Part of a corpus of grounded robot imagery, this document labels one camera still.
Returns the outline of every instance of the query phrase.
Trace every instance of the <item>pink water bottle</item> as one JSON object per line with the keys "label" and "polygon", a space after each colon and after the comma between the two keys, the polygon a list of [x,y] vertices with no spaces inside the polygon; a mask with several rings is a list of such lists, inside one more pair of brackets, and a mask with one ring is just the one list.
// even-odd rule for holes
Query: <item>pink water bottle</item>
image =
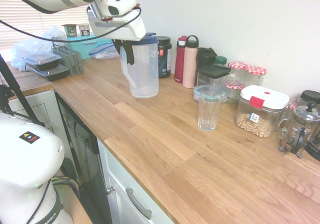
{"label": "pink water bottle", "polygon": [[184,64],[183,64],[183,79],[182,86],[185,88],[193,88],[195,86],[196,78],[196,55],[198,53],[199,40],[195,35],[190,35],[186,38],[184,49]]}
{"label": "pink water bottle", "polygon": [[184,60],[185,60],[185,43],[187,36],[181,36],[176,43],[176,59],[175,59],[175,71],[174,71],[174,80],[177,83],[182,83],[182,78],[184,75]]}

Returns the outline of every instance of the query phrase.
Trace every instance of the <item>plastic bag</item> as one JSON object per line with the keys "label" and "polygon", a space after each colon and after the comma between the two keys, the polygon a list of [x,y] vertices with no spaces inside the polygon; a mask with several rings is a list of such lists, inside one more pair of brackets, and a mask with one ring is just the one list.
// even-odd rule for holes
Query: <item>plastic bag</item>
{"label": "plastic bag", "polygon": [[120,57],[118,51],[112,43],[104,43],[97,46],[89,53],[91,58],[95,59],[111,59]]}
{"label": "plastic bag", "polygon": [[[52,38],[55,37],[59,40],[66,40],[67,37],[65,33],[63,33],[58,27],[54,26],[52,28],[49,28],[47,31],[45,31],[42,34],[42,37],[44,38]],[[11,53],[13,54],[11,65],[19,71],[33,71],[30,69],[25,62],[21,60],[21,58],[36,53],[38,51],[47,51],[52,52],[53,43],[50,41],[41,40],[38,38],[32,38],[23,40],[20,42],[17,42],[13,45],[13,48],[11,49]]]}

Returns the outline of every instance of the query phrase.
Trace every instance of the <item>window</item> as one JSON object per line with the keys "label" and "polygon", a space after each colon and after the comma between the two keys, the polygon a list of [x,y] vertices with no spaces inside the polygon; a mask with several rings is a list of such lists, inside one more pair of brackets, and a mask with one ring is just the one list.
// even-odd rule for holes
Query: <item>window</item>
{"label": "window", "polygon": [[[0,19],[25,32],[41,36],[44,31],[67,23],[88,23],[86,7],[66,9],[54,14],[44,14],[21,0],[0,0]],[[0,51],[11,50],[21,40],[32,38],[0,24]]]}

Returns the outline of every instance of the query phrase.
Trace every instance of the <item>dishwasher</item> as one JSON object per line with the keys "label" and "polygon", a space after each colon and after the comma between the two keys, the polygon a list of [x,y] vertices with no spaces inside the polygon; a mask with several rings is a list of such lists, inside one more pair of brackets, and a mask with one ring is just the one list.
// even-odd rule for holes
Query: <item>dishwasher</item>
{"label": "dishwasher", "polygon": [[64,168],[65,175],[76,178],[80,184],[79,200],[93,224],[112,224],[97,138],[67,103],[55,95],[75,167],[75,174]]}

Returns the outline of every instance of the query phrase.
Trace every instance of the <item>dish rack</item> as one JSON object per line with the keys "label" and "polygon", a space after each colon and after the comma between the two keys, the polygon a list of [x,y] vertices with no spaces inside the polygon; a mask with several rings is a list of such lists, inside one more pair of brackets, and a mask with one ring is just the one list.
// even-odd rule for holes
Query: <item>dish rack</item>
{"label": "dish rack", "polygon": [[71,75],[84,72],[80,52],[70,49],[67,46],[57,46],[53,44],[53,47],[53,53],[61,56],[59,63],[68,67]]}

